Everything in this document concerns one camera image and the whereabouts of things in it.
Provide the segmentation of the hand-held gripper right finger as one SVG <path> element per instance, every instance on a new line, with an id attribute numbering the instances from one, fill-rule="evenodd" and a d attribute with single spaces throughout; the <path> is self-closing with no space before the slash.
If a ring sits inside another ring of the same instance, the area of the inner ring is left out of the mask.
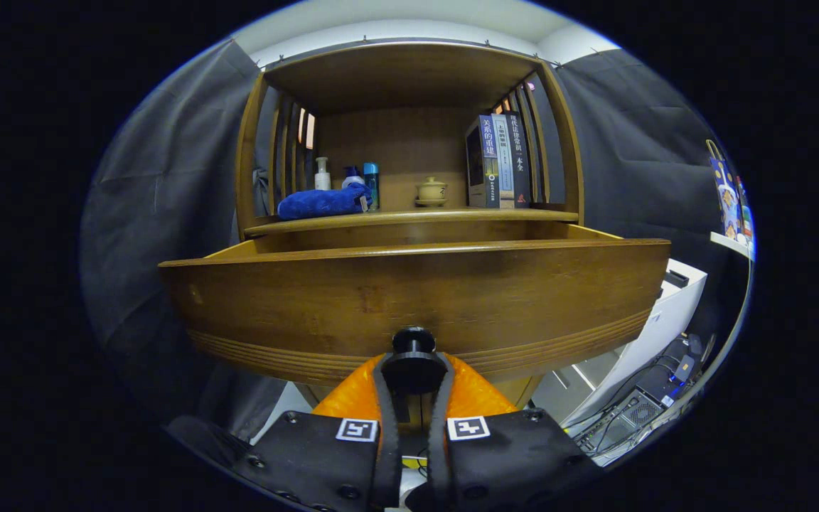
<path id="1" fill-rule="evenodd" d="M 548 511 L 598 464 L 540 408 L 515 410 L 449 354 L 428 441 L 429 511 Z"/>

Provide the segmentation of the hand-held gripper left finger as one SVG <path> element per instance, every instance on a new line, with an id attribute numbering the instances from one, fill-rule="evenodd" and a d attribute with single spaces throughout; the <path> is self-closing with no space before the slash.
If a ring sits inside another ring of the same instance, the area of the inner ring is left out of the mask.
<path id="1" fill-rule="evenodd" d="M 399 427 L 382 370 L 361 364 L 304 414 L 286 411 L 234 465 L 279 498 L 322 511 L 383 511 L 400 504 Z"/>

